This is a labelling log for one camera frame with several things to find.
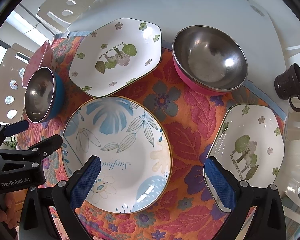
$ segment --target blue bowl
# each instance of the blue bowl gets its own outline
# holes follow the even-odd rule
[[[25,94],[25,112],[33,123],[56,117],[63,105],[65,90],[61,78],[47,67],[39,68],[30,78]]]

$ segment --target metal bowl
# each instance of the metal bowl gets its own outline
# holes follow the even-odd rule
[[[60,112],[63,99],[64,87],[60,77],[47,67],[39,68],[26,88],[26,115],[34,123],[49,121]]]
[[[178,73],[195,85],[225,94],[240,87],[248,75],[248,64],[239,45],[227,34],[208,26],[181,30],[172,44]]]

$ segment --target tablecloth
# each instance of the tablecloth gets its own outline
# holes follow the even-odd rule
[[[61,113],[49,122],[30,123],[29,129],[17,137],[18,149],[27,149],[53,134],[62,135],[72,113],[90,99],[69,79],[71,62],[83,38],[68,37],[53,41],[58,63],[56,71],[65,85],[64,106]],[[143,104],[166,129],[173,150],[169,185],[158,201],[135,214],[109,214],[84,202],[76,212],[87,231],[93,236],[117,240],[212,239],[226,213],[218,209],[205,185],[203,164],[223,117],[231,106],[246,103],[270,107],[270,104],[274,110],[273,102],[266,103],[256,96],[261,95],[260,91],[252,88],[253,84],[249,83],[223,96],[197,93],[182,82],[174,68],[171,51],[163,48],[158,67],[117,95]],[[276,118],[282,133],[286,118],[279,117],[277,113]],[[43,168],[47,180],[44,187],[67,180],[60,149],[43,160]]]

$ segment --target plate with tree design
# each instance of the plate with tree design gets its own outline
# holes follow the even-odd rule
[[[86,201],[117,214],[141,211],[165,191],[172,152],[163,127],[139,103],[124,97],[94,98],[69,119],[62,160],[68,178],[91,155],[101,172]]]
[[[240,104],[226,113],[207,157],[215,156],[238,181],[267,188],[279,172],[283,154],[283,139],[273,111],[266,106]],[[205,174],[204,179],[219,208],[230,212]]]
[[[160,28],[149,22],[121,18],[81,41],[69,77],[90,96],[102,98],[149,74],[160,59]]]

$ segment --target dark brown cup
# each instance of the dark brown cup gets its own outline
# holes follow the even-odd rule
[[[274,88],[279,98],[289,100],[292,109],[300,113],[300,108],[295,107],[291,98],[298,97],[300,100],[300,67],[293,63],[284,73],[274,80]]]

